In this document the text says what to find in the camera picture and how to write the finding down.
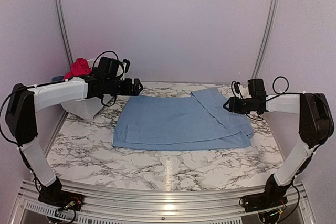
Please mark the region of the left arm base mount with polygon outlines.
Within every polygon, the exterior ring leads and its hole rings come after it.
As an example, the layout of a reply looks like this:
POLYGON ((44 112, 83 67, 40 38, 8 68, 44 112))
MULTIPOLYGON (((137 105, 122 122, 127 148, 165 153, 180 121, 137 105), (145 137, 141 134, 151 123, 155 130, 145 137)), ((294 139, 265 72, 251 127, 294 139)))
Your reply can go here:
POLYGON ((69 205, 71 202, 74 202, 75 204, 71 208, 75 211, 80 211, 83 204, 84 195, 62 190, 54 198, 51 196, 44 196, 42 193, 40 193, 38 200, 40 202, 61 208, 62 210, 65 210, 67 205, 69 205))

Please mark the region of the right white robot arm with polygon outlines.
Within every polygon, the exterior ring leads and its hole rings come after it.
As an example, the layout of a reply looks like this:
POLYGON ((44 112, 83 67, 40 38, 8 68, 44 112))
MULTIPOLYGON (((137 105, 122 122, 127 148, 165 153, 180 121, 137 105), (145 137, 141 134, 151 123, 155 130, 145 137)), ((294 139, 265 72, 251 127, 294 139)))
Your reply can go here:
POLYGON ((260 203, 271 207, 281 196, 277 188, 289 186, 309 165, 316 150, 332 136, 334 120, 323 93, 285 90, 268 95, 263 79, 250 79, 247 84, 249 97, 244 98, 240 95, 237 82, 233 81, 234 95, 224 103, 225 110, 241 115, 248 115, 250 112, 256 112, 258 115, 281 112, 296 114, 299 117, 300 140, 283 165, 268 179, 266 185, 273 187, 260 195, 260 203))

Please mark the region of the front aluminium rail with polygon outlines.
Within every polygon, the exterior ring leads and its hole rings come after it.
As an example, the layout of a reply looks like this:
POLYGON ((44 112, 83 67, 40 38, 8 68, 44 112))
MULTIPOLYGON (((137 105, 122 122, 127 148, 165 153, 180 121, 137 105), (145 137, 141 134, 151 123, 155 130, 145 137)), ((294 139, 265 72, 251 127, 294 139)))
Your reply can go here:
POLYGON ((282 223, 315 223, 303 184, 287 191, 285 206, 246 213, 242 196, 262 186, 215 191, 150 191, 101 187, 64 180, 66 191, 84 196, 80 211, 57 212, 38 201, 34 183, 23 181, 9 223, 262 223, 280 210, 282 223))

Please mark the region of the right aluminium frame post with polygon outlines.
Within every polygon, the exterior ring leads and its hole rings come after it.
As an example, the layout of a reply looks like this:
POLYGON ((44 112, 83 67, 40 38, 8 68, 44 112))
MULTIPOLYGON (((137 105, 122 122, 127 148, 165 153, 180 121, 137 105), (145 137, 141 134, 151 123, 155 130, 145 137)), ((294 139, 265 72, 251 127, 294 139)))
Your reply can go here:
POLYGON ((272 28, 274 26, 275 19, 276 19, 278 4, 279 4, 279 0, 270 0, 264 33, 263 33, 262 40, 260 43, 260 47, 259 47, 256 62, 255 62, 255 66, 253 69, 253 73, 251 75, 252 79, 259 77, 263 61, 266 57, 268 43, 269 43, 272 28))

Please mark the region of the aluminium frame post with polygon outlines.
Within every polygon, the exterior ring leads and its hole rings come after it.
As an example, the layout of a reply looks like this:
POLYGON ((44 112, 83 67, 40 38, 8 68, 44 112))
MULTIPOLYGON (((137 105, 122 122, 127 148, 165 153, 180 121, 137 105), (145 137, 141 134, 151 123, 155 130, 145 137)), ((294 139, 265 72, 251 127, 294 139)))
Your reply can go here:
POLYGON ((62 43, 65 49, 65 54, 66 58, 68 61, 68 65, 71 66, 73 64, 73 57, 72 57, 72 52, 70 48, 70 43, 67 35, 67 30, 66 30, 66 23, 65 23, 65 17, 64 17, 64 12, 63 12, 63 7, 62 7, 62 1, 61 0, 54 0, 55 2, 55 7, 56 7, 56 13, 57 13, 57 19, 58 19, 58 25, 60 29, 60 34, 62 38, 62 43))
POLYGON ((260 47, 259 47, 256 62, 255 62, 255 66, 253 69, 253 73, 251 75, 252 79, 259 77, 263 61, 266 57, 268 43, 269 43, 272 28, 274 26, 275 19, 276 19, 278 4, 279 4, 279 0, 270 0, 264 33, 263 33, 262 40, 260 43, 260 47))

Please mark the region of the left aluminium frame post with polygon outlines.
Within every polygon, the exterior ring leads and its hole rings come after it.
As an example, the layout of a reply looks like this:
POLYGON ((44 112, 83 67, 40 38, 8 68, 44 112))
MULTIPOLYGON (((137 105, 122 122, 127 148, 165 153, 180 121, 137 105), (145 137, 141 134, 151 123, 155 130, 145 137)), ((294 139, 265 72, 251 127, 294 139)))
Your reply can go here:
POLYGON ((58 25, 60 29, 60 34, 62 38, 62 43, 65 49, 65 54, 66 58, 68 61, 68 65, 71 66, 73 64, 73 57, 72 57, 72 52, 70 48, 70 43, 67 35, 67 30, 66 30, 66 23, 65 23, 65 17, 64 17, 64 12, 63 12, 63 7, 62 7, 62 1, 61 0, 54 0, 55 2, 55 7, 56 7, 56 13, 57 13, 57 19, 58 19, 58 25))

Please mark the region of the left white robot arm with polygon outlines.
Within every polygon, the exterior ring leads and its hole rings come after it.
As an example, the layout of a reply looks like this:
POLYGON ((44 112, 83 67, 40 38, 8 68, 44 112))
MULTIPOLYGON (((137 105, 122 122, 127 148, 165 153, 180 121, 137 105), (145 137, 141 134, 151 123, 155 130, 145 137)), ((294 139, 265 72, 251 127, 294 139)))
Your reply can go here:
POLYGON ((124 76, 129 67, 128 60, 102 57, 89 74, 34 86, 18 83, 6 98, 5 122, 14 143, 38 181, 47 188, 45 196, 54 205, 63 205, 67 198, 39 144, 36 113, 69 101, 98 98, 102 102, 105 95, 114 98, 119 95, 139 96, 143 90, 140 80, 124 76))

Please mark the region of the light blue button shirt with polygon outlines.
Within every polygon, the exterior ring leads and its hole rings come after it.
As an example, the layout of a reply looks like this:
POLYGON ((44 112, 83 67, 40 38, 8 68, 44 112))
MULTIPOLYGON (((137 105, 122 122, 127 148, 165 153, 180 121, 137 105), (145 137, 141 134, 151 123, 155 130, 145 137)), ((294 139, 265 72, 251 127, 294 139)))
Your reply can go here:
POLYGON ((254 136, 250 120, 226 111, 226 101, 217 88, 185 98, 131 97, 115 127, 113 146, 152 151, 249 147, 254 136))

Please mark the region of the dark blue garment in bin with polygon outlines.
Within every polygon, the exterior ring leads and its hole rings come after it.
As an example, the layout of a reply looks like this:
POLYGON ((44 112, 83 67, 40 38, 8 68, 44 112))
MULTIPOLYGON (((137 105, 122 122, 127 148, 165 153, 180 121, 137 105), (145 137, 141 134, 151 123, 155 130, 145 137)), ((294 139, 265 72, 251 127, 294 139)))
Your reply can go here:
POLYGON ((64 76, 55 76, 52 78, 52 82, 59 82, 62 81, 64 79, 64 76))

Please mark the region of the white plastic laundry bin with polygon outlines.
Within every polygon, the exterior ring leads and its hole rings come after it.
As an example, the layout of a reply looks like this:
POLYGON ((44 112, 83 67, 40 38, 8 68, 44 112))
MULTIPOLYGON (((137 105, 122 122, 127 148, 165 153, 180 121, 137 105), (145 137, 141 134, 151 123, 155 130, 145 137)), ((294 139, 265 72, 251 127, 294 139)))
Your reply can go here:
MULTIPOLYGON (((93 66, 94 60, 87 60, 89 67, 93 66)), ((103 108, 99 98, 84 99, 81 101, 68 101, 61 104, 62 108, 73 115, 85 120, 92 120, 94 116, 103 108)))

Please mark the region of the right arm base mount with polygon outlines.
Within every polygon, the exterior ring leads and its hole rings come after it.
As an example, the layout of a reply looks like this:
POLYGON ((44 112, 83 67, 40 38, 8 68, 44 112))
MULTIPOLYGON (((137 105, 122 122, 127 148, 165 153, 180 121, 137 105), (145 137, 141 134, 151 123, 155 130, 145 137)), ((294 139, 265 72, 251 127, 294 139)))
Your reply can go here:
POLYGON ((239 200, 241 207, 245 212, 254 212, 274 208, 281 205, 286 205, 288 202, 285 195, 267 198, 265 193, 242 196, 239 200))

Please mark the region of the red garment in bin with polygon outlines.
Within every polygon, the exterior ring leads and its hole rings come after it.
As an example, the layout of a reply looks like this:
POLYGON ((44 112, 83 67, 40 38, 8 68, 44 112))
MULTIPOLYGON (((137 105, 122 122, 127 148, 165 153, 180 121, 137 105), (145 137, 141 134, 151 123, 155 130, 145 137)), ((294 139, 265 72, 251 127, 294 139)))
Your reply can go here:
POLYGON ((78 58, 71 65, 71 71, 65 74, 63 80, 70 80, 72 77, 89 75, 91 72, 92 69, 89 67, 87 60, 83 58, 78 58))

